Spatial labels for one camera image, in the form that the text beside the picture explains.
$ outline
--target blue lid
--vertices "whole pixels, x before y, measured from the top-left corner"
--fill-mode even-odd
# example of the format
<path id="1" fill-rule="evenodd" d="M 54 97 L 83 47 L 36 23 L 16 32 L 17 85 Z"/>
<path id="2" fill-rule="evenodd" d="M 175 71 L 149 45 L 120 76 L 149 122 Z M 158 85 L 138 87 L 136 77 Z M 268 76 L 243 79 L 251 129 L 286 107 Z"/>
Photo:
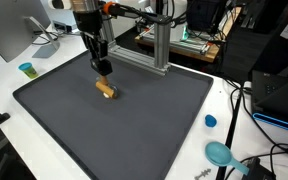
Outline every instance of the blue lid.
<path id="1" fill-rule="evenodd" d="M 24 70 L 27 70 L 27 69 L 29 69 L 31 67 L 32 67 L 32 63 L 24 63 L 24 64 L 21 64 L 18 67 L 18 69 L 24 71 Z"/>
<path id="2" fill-rule="evenodd" d="M 205 116 L 205 124 L 208 127 L 214 127 L 216 125 L 217 121 L 212 115 L 206 115 Z"/>

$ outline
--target white desk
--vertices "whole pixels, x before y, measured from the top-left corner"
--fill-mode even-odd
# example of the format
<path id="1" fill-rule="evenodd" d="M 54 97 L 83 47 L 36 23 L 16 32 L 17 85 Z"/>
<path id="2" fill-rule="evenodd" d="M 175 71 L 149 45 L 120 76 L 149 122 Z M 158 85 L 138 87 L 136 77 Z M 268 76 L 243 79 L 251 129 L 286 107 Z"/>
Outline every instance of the white desk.
<path id="1" fill-rule="evenodd" d="M 31 62 L 42 75 L 86 50 L 80 37 L 66 36 L 59 41 L 60 49 L 49 59 L 31 58 L 38 46 L 29 47 L 10 63 L 0 57 L 0 112 L 11 115 L 0 128 L 37 179 L 89 179 L 12 96 L 13 91 L 30 81 L 18 70 L 21 63 Z M 212 172 L 206 179 L 216 177 L 218 168 L 205 158 L 204 147 L 209 141 L 224 143 L 226 140 L 232 116 L 229 101 L 232 88 L 222 79 L 213 78 L 214 84 L 167 175 L 168 180 L 192 180 L 208 168 Z M 217 118 L 218 124 L 214 128 L 205 126 L 207 114 Z"/>
<path id="2" fill-rule="evenodd" d="M 245 87 L 251 87 L 250 82 L 245 83 Z M 246 95 L 246 106 L 250 111 L 251 99 L 249 95 Z M 258 124 L 264 129 L 265 132 L 277 143 L 288 144 L 288 131 L 257 121 Z M 244 110 L 243 104 L 241 103 L 239 115 L 236 123 L 236 129 L 234 133 L 232 143 L 232 153 L 237 160 L 242 160 L 251 156 L 260 154 L 267 154 L 270 152 L 272 143 L 269 142 L 265 136 L 256 127 L 252 119 Z M 275 148 L 274 152 L 280 152 L 279 148 Z M 261 165 L 271 170 L 269 156 L 260 158 Z M 288 180 L 288 155 L 274 155 L 273 156 L 273 167 L 276 173 L 277 180 Z M 241 179 L 242 174 L 237 170 L 234 170 L 229 179 Z"/>

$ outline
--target gray mat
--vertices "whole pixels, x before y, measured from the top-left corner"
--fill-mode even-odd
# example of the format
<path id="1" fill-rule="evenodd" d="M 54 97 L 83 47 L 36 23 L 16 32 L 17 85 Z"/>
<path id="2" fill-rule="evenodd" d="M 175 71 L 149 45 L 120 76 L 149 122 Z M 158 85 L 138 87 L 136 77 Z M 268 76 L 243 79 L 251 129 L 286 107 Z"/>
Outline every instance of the gray mat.
<path id="1" fill-rule="evenodd" d="M 164 179 L 213 79 L 175 67 L 161 77 L 112 61 L 108 78 L 120 96 L 105 99 L 89 59 L 83 53 L 14 97 L 92 179 Z"/>

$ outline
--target computer monitor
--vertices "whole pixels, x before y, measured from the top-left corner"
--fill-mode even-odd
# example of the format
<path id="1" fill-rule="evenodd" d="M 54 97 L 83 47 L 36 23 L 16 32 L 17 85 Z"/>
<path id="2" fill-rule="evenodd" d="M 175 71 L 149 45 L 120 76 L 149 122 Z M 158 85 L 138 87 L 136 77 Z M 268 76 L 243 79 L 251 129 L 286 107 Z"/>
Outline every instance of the computer monitor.
<path id="1" fill-rule="evenodd" d="M 0 55 L 13 60 L 36 40 L 40 28 L 28 20 L 34 17 L 43 27 L 50 20 L 40 0 L 0 0 Z"/>
<path id="2" fill-rule="evenodd" d="M 187 0 L 186 20 L 190 30 L 215 34 L 232 0 Z"/>

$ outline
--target blue spoon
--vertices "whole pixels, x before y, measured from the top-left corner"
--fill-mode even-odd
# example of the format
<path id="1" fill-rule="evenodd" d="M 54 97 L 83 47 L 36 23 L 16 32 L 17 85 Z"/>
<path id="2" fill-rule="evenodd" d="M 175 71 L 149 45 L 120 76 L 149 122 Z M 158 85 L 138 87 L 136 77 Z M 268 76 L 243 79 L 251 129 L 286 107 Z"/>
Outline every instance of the blue spoon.
<path id="1" fill-rule="evenodd" d="M 205 147 L 206 158 L 216 166 L 228 166 L 231 165 L 235 169 L 241 171 L 243 174 L 247 175 L 249 169 L 238 162 L 232 155 L 230 149 L 224 144 L 219 142 L 210 142 Z"/>

